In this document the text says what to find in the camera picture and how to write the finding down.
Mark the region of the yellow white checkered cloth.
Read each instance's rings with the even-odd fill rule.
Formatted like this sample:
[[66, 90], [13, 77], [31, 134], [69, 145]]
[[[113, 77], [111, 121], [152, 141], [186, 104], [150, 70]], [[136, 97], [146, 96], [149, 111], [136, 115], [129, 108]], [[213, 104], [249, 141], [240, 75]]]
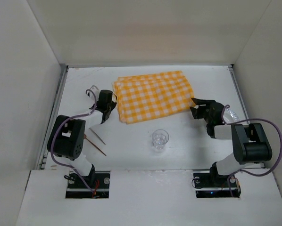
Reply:
[[122, 123], [133, 124], [194, 107], [194, 92], [182, 71], [119, 77], [112, 83]]

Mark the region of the clear drinking glass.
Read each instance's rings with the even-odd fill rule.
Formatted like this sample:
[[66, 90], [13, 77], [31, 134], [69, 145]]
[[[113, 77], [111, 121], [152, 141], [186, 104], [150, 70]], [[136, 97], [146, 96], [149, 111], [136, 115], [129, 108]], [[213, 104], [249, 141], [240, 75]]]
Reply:
[[169, 141], [169, 134], [163, 129], [158, 129], [152, 134], [152, 151], [160, 154], [166, 150], [166, 145]]

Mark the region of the white ceramic plate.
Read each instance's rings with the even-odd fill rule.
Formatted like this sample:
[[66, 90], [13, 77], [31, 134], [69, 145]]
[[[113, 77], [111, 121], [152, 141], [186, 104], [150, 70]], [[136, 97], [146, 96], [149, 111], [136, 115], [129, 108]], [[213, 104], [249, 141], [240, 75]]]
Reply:
[[231, 124], [240, 121], [238, 115], [230, 108], [225, 109], [223, 119], [226, 124]]

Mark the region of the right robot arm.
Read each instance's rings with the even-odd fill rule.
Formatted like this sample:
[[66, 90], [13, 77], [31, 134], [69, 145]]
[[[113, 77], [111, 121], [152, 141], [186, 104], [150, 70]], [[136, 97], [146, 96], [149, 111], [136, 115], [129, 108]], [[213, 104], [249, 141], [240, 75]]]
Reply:
[[218, 140], [230, 140], [232, 153], [212, 164], [209, 183], [222, 186], [230, 174], [253, 163], [269, 161], [272, 149], [260, 123], [243, 125], [238, 115], [228, 106], [215, 101], [192, 98], [196, 107], [191, 107], [194, 119], [206, 122], [207, 134]]

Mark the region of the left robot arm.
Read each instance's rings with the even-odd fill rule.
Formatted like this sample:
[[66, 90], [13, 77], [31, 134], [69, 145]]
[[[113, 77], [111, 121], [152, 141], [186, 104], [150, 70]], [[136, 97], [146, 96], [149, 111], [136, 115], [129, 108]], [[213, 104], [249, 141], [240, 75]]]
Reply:
[[94, 100], [93, 106], [79, 115], [59, 115], [47, 143], [54, 163], [72, 169], [81, 178], [94, 169], [82, 153], [85, 133], [93, 126], [105, 123], [116, 107], [116, 101], [113, 100], [115, 95], [111, 90], [95, 92], [88, 89], [86, 95]]

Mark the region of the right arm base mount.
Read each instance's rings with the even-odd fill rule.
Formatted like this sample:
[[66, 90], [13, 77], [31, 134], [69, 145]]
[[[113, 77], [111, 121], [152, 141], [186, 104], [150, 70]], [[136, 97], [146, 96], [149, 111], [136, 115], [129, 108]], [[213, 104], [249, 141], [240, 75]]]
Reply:
[[191, 184], [197, 198], [239, 198], [241, 186], [235, 176], [213, 180], [208, 171], [193, 172]]

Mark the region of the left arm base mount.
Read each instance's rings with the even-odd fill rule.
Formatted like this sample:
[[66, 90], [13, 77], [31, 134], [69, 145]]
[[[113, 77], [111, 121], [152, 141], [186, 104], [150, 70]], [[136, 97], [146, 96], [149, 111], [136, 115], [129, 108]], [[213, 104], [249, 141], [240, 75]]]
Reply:
[[67, 180], [66, 199], [109, 198], [110, 171], [94, 171], [83, 178], [88, 186], [73, 172], [64, 175]]

